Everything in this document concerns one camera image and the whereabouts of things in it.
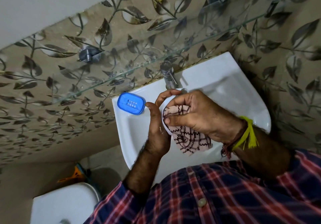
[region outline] blue soap dish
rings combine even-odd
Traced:
[[[129,92],[123,92],[118,98],[117,106],[125,112],[140,115],[145,109],[145,103],[145,99],[141,96]]]

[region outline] sink basin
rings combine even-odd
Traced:
[[[236,115],[253,119],[255,125],[270,132],[271,118],[266,105],[229,52],[177,72],[175,77],[181,88],[187,91],[200,89],[220,106]],[[162,79],[131,92],[144,97],[146,101],[155,102],[159,93],[165,90],[165,81]],[[112,103],[120,145],[126,164],[131,168],[147,139],[150,114],[148,108],[138,116],[122,111],[117,107],[117,100],[118,97],[113,98]],[[170,151],[159,164],[155,183],[187,166],[227,160],[221,156],[222,144],[212,143],[211,149],[187,156],[172,139]]]

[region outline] hand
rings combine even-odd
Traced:
[[[164,100],[172,95],[179,95],[181,91],[171,89],[159,94],[155,104],[151,102],[146,103],[146,107],[150,110],[150,124],[148,132],[148,140],[145,149],[155,157],[163,157],[171,147],[171,137],[166,132],[162,123],[162,114],[159,106]]]
[[[175,97],[167,107],[188,105],[191,111],[185,115],[169,116],[165,124],[187,126],[208,135],[216,142],[229,144],[242,130],[241,119],[217,105],[200,90]]]

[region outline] man's left hand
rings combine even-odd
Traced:
[[[163,157],[171,147],[171,137],[163,126],[162,114],[159,110],[159,106],[166,98],[172,95],[179,95],[180,93],[181,91],[179,90],[170,89],[160,93],[155,104],[151,102],[146,103],[146,106],[150,110],[150,124],[145,150],[155,157]]]

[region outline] toilet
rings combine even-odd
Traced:
[[[66,186],[33,199],[30,224],[82,224],[100,200],[87,183]]]

